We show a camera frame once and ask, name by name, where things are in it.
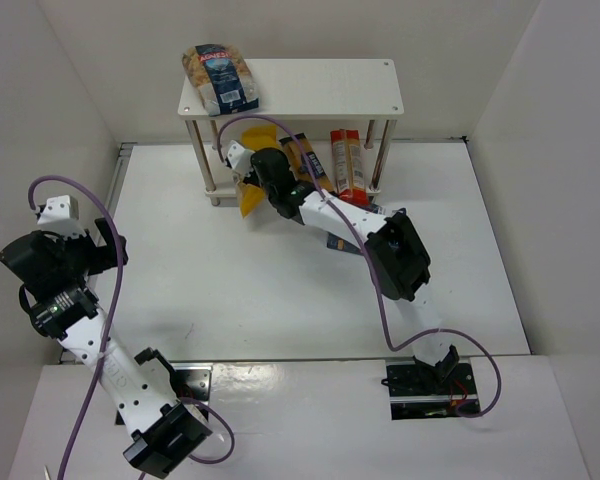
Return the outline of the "yellow macaroni bag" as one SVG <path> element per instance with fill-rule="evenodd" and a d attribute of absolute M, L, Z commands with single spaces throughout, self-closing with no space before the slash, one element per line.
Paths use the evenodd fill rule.
<path fill-rule="evenodd" d="M 240 143 L 253 151 L 279 148 L 277 128 L 274 125 L 251 127 L 241 134 Z M 240 213 L 245 218 L 265 199 L 265 193 L 260 187 L 248 183 L 246 178 L 241 178 L 236 188 Z"/>

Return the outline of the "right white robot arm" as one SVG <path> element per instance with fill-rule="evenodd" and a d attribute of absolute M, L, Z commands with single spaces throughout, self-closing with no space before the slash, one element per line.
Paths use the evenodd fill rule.
<path fill-rule="evenodd" d="M 447 380 L 459 362 L 457 349 L 440 339 L 440 320 L 427 289 L 430 256 L 412 221 L 403 211 L 391 216 L 346 203 L 311 182 L 294 177 L 286 155 L 276 148 L 239 153 L 236 147 L 226 161 L 248 183 L 264 190 L 278 214 L 301 225 L 314 227 L 359 247 L 370 271 L 378 300 L 383 335 L 392 352 L 384 300 L 392 300 L 402 318 L 421 331 L 415 341 L 429 341 L 414 352 L 419 375 L 433 384 Z"/>

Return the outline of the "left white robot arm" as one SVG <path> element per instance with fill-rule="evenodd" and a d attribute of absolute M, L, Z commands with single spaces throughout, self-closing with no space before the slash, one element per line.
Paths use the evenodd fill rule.
<path fill-rule="evenodd" d="M 125 239 L 103 218 L 96 221 L 101 246 L 75 219 L 37 225 L 0 252 L 0 262 L 21 282 L 22 310 L 38 334 L 56 340 L 96 375 L 132 439 L 126 461 L 166 478 L 211 431 L 202 414 L 177 398 L 175 372 L 158 351 L 127 351 L 88 286 L 89 277 L 126 266 Z"/>

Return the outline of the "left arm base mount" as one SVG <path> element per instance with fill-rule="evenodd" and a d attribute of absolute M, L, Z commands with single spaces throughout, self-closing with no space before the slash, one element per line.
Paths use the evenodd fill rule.
<path fill-rule="evenodd" d="M 102 374 L 102 386 L 110 395 L 129 434 L 146 432 L 162 417 L 164 406 L 175 407 L 179 398 L 209 398 L 211 371 L 208 368 L 175 370 L 158 359 L 139 365 L 114 362 Z"/>

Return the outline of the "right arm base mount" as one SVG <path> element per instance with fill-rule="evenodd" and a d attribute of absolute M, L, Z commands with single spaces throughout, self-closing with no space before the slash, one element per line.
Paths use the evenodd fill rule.
<path fill-rule="evenodd" d="M 457 418 L 457 409 L 466 414 L 481 411 L 473 370 L 466 360 L 441 383 L 413 360 L 387 362 L 381 384 L 388 391 L 393 421 Z"/>

